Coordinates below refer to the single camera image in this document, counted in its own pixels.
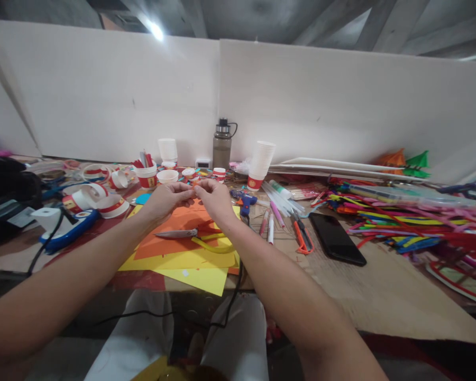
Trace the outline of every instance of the forearm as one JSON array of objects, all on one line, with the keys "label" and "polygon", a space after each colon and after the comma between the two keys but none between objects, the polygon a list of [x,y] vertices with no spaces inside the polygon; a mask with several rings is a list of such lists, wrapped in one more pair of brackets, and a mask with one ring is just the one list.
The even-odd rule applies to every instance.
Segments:
[{"label": "forearm", "polygon": [[151,228],[137,216],[127,219],[0,298],[0,359],[27,356],[54,338]]},{"label": "forearm", "polygon": [[284,253],[242,223],[230,221],[221,229],[240,254],[268,312],[301,353],[333,351],[346,337],[361,341],[335,302]]}]

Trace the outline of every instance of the colored paper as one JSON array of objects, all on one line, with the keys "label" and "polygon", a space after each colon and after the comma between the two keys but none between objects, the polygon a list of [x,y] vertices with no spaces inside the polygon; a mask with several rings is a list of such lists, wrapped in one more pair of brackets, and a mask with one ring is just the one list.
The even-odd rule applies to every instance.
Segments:
[{"label": "colored paper", "polygon": [[155,270],[155,272],[218,296],[222,296],[227,278],[227,268],[188,268],[178,270]]},{"label": "colored paper", "polygon": [[[141,205],[135,207],[130,216],[134,215],[141,209]],[[240,208],[234,207],[236,216],[240,213]],[[219,238],[217,240],[220,245],[229,245],[231,242],[228,238]],[[228,268],[236,266],[235,253],[228,254],[212,253],[201,246],[196,250],[188,250],[182,252],[172,252],[166,255],[147,257],[136,259],[135,252],[125,261],[118,269],[119,271],[129,270],[174,270],[174,269],[215,269]]]},{"label": "colored paper", "polygon": [[[192,251],[200,249],[201,246],[192,242],[190,238],[167,239],[158,237],[155,234],[170,230],[191,230],[198,225],[211,220],[205,207],[194,204],[190,208],[180,207],[175,209],[173,215],[158,228],[152,230],[139,244],[134,259],[144,259],[155,256],[165,256],[171,253]],[[217,246],[217,240],[206,241],[211,246]]]}]

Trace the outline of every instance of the white pants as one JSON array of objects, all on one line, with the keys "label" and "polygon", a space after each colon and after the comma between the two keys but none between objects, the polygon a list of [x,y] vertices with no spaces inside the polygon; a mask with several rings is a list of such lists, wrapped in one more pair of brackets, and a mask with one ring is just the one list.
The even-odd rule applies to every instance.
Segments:
[{"label": "white pants", "polygon": [[[215,311],[212,322],[223,323],[229,301]],[[124,314],[149,310],[171,311],[168,293],[136,290]],[[172,315],[164,318],[139,314],[121,318],[88,372],[85,381],[130,380],[161,356],[169,356],[173,344]],[[229,381],[268,381],[266,319],[255,295],[238,295],[224,329],[212,327],[206,340],[202,365],[222,372]]]}]

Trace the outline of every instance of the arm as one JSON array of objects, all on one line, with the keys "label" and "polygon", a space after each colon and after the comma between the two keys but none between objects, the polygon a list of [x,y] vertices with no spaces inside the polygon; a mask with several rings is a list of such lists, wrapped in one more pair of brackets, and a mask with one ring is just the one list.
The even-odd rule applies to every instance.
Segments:
[{"label": "arm", "polygon": [[231,240],[259,298],[296,347],[307,380],[386,380],[351,321],[298,265],[233,215],[227,187],[203,180],[196,194]]},{"label": "arm", "polygon": [[0,298],[0,362],[33,354],[51,341],[111,280],[134,248],[194,192],[158,187],[135,216],[34,274]]}]

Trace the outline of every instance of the hand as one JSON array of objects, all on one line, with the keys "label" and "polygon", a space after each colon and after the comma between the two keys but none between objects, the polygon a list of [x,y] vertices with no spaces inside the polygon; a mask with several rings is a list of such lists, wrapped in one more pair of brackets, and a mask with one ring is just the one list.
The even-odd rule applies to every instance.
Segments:
[{"label": "hand", "polygon": [[176,182],[159,185],[137,216],[156,228],[167,221],[176,208],[193,205],[194,196],[194,191],[188,184]]},{"label": "hand", "polygon": [[194,189],[197,197],[205,205],[206,211],[217,225],[221,226],[228,221],[239,221],[231,205],[229,190],[224,184],[220,184],[216,180],[205,179],[200,181]]}]

